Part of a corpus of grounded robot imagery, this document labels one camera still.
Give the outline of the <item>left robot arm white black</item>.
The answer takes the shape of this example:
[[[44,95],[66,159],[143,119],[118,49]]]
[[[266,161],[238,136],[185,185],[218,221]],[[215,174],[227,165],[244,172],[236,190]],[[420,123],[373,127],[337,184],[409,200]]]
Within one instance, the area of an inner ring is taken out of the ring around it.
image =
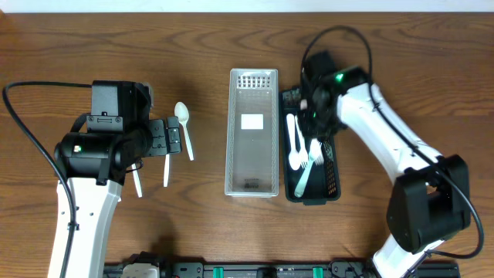
[[[90,113],[81,116],[55,148],[56,164],[67,177],[75,202],[76,230],[66,255],[69,204],[58,185],[50,277],[58,277],[62,270],[68,277],[101,277],[127,169],[141,158],[182,150],[178,119],[150,118],[154,91],[148,83],[95,80],[91,88]]]

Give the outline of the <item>white plastic fork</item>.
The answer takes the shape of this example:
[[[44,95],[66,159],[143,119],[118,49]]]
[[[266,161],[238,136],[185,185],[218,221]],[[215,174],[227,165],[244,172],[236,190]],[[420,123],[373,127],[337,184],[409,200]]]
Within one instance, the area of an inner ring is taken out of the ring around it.
[[[301,167],[305,168],[308,164],[308,152],[306,150],[306,142],[305,142],[305,138],[304,138],[304,136],[300,130],[300,127],[299,127],[298,117],[295,116],[294,119],[295,119],[295,125],[296,125],[296,132],[297,132],[298,139],[299,139],[299,159],[301,162]]]
[[[315,165],[322,165],[324,163],[321,143],[316,138],[313,138],[310,141],[310,151],[308,154],[308,158]]]

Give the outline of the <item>white plastic utensil under arm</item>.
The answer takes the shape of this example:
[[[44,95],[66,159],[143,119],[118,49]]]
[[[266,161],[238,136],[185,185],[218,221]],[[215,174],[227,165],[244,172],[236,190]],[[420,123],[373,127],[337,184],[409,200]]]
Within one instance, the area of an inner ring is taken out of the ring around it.
[[[132,174],[133,174],[133,179],[134,179],[134,185],[135,185],[136,192],[137,192],[137,197],[142,198],[143,192],[142,192],[142,187],[141,187],[141,182],[140,182],[140,175],[138,172],[138,166],[136,164],[133,164],[131,166],[131,168],[132,168]]]

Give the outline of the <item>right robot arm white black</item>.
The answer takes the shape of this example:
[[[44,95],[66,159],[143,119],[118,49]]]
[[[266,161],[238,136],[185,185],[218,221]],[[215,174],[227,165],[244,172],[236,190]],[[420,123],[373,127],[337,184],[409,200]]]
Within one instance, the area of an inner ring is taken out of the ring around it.
[[[438,247],[475,220],[469,170],[443,156],[391,109],[371,74],[338,70],[328,52],[303,58],[299,122],[306,137],[350,129],[367,146],[393,185],[387,207],[390,235],[372,256],[365,277],[406,277]]]

